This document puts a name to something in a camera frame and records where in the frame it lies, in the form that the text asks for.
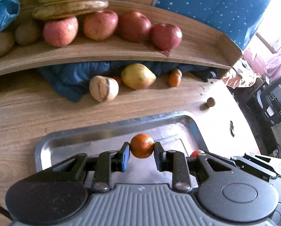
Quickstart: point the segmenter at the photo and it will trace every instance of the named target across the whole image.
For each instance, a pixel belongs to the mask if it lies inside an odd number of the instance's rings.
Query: dark floor
[[[277,142],[269,123],[263,118],[261,108],[255,99],[244,102],[245,88],[232,89],[229,91],[234,94],[235,100],[244,114],[251,131],[256,139],[257,145],[262,155],[269,155],[277,148]]]

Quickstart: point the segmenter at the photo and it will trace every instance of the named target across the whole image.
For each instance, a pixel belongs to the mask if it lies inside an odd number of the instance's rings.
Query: tray rim
[[[113,126],[117,127],[122,127],[127,125],[127,123],[131,124],[131,121],[134,121],[137,124],[141,123],[146,123],[148,121],[156,121],[156,120],[165,120],[173,117],[182,117],[182,116],[187,116],[193,120],[193,124],[196,126],[197,130],[199,131],[198,133],[192,133],[194,136],[196,143],[198,144],[198,148],[202,150],[208,151],[208,148],[206,146],[206,143],[201,135],[201,132],[199,130],[199,127],[195,121],[194,115],[188,111],[172,111],[172,112],[166,112],[162,114],[157,114],[157,115],[149,115],[149,116],[143,116],[143,117],[138,117],[138,118],[131,118],[131,119],[126,119],[126,120],[121,120],[121,121],[115,121],[111,123],[103,123],[103,124],[98,124],[98,125],[93,125],[93,126],[87,126],[87,127],[79,127],[79,128],[74,128],[74,129],[67,129],[67,130],[61,130],[57,132],[52,132],[48,133],[45,135],[36,145],[35,149],[35,165],[36,165],[36,171],[42,171],[42,162],[41,162],[41,152],[43,148],[52,140],[56,139],[59,136],[62,136],[63,138],[66,136],[72,136],[73,134],[83,134],[83,133],[89,133],[90,130],[92,132],[97,132],[101,131],[104,129],[108,129],[108,127],[111,129]]]

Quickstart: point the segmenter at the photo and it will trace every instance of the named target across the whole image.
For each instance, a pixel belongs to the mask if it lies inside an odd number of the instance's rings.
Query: blue polka dot sheet
[[[154,0],[153,5],[210,25],[244,50],[271,0]]]

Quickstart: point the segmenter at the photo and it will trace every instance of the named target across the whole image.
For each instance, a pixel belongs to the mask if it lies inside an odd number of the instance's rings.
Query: wooden shelf
[[[169,57],[143,44],[124,41],[117,36],[96,42],[81,32],[66,47],[55,48],[45,41],[30,46],[14,46],[0,58],[0,75],[40,66],[104,60],[152,60],[189,63],[229,70],[239,59],[240,49],[223,33],[188,17],[152,6],[130,2],[109,1],[108,9],[121,14],[138,10],[152,23],[166,22],[179,26],[183,40]],[[31,16],[32,8],[22,9],[15,24]]]

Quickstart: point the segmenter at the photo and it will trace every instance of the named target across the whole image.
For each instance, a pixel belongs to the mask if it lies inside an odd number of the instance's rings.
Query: dark blue fabric
[[[244,50],[270,0],[154,0],[159,8],[194,18],[227,34]]]
[[[120,76],[121,71],[129,64],[141,63],[148,67],[156,77],[178,68],[182,73],[195,70],[206,70],[210,67],[153,61],[100,61],[49,65],[38,68],[41,75],[61,96],[77,102],[89,92],[89,81],[92,77]]]

